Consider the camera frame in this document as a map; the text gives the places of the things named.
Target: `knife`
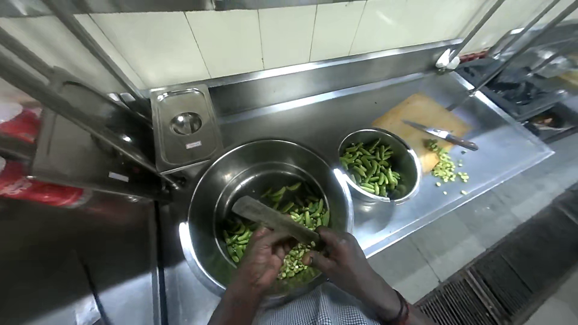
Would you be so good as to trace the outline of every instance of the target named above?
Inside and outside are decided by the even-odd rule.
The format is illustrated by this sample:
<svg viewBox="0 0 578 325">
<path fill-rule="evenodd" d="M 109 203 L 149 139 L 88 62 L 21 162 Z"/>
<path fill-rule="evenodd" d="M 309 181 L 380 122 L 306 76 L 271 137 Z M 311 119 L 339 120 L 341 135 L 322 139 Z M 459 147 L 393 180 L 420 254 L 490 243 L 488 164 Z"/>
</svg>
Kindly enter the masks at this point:
<svg viewBox="0 0 578 325">
<path fill-rule="evenodd" d="M 471 151 L 476 151 L 477 149 L 479 149 L 477 144 L 475 144 L 471 141 L 466 141 L 466 140 L 459 138 L 455 135 L 452 135 L 448 131 L 440 130 L 437 128 L 428 128 L 425 125 L 421 125 L 419 123 L 415 123 L 415 122 L 407 121 L 407 120 L 402 120 L 402 122 L 404 122 L 405 124 L 407 124 L 409 126 L 416 128 L 418 130 L 422 130 L 422 131 L 427 132 L 429 134 L 435 135 L 435 136 L 442 138 L 442 139 L 444 139 L 450 143 L 464 147 L 464 148 L 469 149 Z"/>
<path fill-rule="evenodd" d="M 315 247 L 320 247 L 321 238 L 319 234 L 294 222 L 290 217 L 281 212 L 271 209 L 263 203 L 249 196 L 238 199 L 232 208 L 233 212 L 251 221 L 264 224 L 275 231 L 288 233 L 302 243 L 309 244 L 315 242 Z"/>
</svg>

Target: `knife handle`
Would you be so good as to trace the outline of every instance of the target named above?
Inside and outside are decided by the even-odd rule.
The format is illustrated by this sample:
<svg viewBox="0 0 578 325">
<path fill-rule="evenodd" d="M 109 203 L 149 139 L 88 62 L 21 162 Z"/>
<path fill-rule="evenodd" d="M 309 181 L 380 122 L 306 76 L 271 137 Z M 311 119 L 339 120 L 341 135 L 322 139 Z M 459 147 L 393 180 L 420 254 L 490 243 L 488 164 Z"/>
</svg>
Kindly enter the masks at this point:
<svg viewBox="0 0 578 325">
<path fill-rule="evenodd" d="M 471 151 L 476 151 L 477 149 L 479 149 L 477 144 L 475 144 L 471 141 L 464 140 L 462 138 L 459 138 L 459 137 L 451 135 L 451 134 L 447 135 L 446 141 L 453 143 L 455 145 L 458 145 L 460 147 L 464 147 L 464 148 L 469 149 Z"/>
</svg>

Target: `backsplash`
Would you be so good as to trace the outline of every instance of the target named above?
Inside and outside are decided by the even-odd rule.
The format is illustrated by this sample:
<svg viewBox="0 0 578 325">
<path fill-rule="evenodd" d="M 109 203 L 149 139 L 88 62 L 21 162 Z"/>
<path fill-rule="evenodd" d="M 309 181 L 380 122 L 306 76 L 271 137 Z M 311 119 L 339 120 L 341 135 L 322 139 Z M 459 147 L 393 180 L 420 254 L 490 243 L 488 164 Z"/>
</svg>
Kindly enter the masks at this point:
<svg viewBox="0 0 578 325">
<path fill-rule="evenodd" d="M 462 53 L 493 45 L 551 0 L 506 0 Z M 539 24 L 573 0 L 562 0 Z M 494 0 L 367 0 L 259 10 L 76 15 L 140 88 L 464 37 Z M 578 18 L 574 12 L 567 19 Z M 102 91 L 122 87 L 52 16 L 0 26 L 48 64 Z"/>
</svg>

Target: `stainless steel bowl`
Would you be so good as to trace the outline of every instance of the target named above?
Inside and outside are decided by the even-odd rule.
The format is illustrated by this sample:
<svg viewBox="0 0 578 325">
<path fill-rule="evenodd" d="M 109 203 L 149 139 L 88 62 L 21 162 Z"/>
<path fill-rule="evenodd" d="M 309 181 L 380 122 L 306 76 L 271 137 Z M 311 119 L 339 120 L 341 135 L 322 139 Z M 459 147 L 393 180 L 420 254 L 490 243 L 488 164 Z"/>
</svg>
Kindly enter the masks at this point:
<svg viewBox="0 0 578 325">
<path fill-rule="evenodd" d="M 359 142 L 371 143 L 378 138 L 381 140 L 381 143 L 390 145 L 391 150 L 394 151 L 389 161 L 393 163 L 394 170 L 401 176 L 396 191 L 393 191 L 390 197 L 381 197 L 363 191 L 359 186 L 355 185 L 349 177 L 346 179 L 346 182 L 353 189 L 352 194 L 361 200 L 368 202 L 394 202 L 395 204 L 404 203 L 417 194 L 421 180 L 421 163 L 416 153 L 403 139 L 387 130 L 379 128 L 358 130 L 350 133 L 341 141 L 338 151 L 339 157 L 343 155 L 345 148 L 352 144 Z"/>
<path fill-rule="evenodd" d="M 353 203 L 346 178 L 317 154 L 292 142 L 254 141 L 226 152 L 201 177 L 192 195 L 188 224 L 179 229 L 191 270 L 214 293 L 223 293 L 236 265 L 227 254 L 220 225 L 238 198 L 244 195 L 259 198 L 270 187 L 278 189 L 305 182 L 328 202 L 329 226 L 351 232 Z M 269 299 L 302 294 L 325 280 L 319 272 L 300 272 L 293 278 L 277 281 Z"/>
</svg>

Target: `cluster bean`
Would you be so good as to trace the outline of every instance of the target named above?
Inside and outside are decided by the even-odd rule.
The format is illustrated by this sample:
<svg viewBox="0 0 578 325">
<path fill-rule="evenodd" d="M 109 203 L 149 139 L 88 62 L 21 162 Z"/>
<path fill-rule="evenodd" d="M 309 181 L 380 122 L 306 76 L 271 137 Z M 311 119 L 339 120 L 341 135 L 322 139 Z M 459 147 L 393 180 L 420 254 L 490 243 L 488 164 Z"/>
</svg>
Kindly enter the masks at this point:
<svg viewBox="0 0 578 325">
<path fill-rule="evenodd" d="M 322 198 L 317 198 L 306 186 L 307 195 L 296 195 L 295 193 L 300 187 L 301 182 L 291 186 L 284 186 L 278 191 L 269 189 L 263 193 L 261 200 L 271 208 L 286 214 L 287 217 L 290 217 L 293 221 L 311 230 L 315 230 L 315 228 L 321 225 L 329 225 L 329 209 L 327 203 L 324 202 Z M 238 263 L 243 257 L 245 247 L 249 238 L 251 238 L 255 226 L 254 223 L 245 220 L 223 231 L 228 253 L 234 262 Z M 303 257 L 303 254 L 309 251 L 311 247 L 311 245 L 299 243 L 291 249 L 283 260 L 283 265 L 277 278 L 290 278 L 298 272 L 307 269 L 307 266 L 301 262 L 301 257 Z"/>
<path fill-rule="evenodd" d="M 394 154 L 391 146 L 380 145 L 380 139 L 370 145 L 351 144 L 339 161 L 351 181 L 362 190 L 382 197 L 397 187 L 401 176 L 391 170 L 388 159 Z"/>
<path fill-rule="evenodd" d="M 454 173 L 455 171 L 455 164 L 451 160 L 450 155 L 447 151 L 438 146 L 438 141 L 430 139 L 426 142 L 425 146 L 432 152 L 438 155 L 439 162 L 434 166 L 432 169 L 432 175 L 443 180 L 444 183 L 448 181 L 455 182 L 455 177 L 459 176 L 464 183 L 468 182 L 469 176 L 468 173 L 465 172 L 458 172 L 457 174 Z M 461 160 L 458 163 L 458 166 L 461 167 L 463 164 Z"/>
</svg>

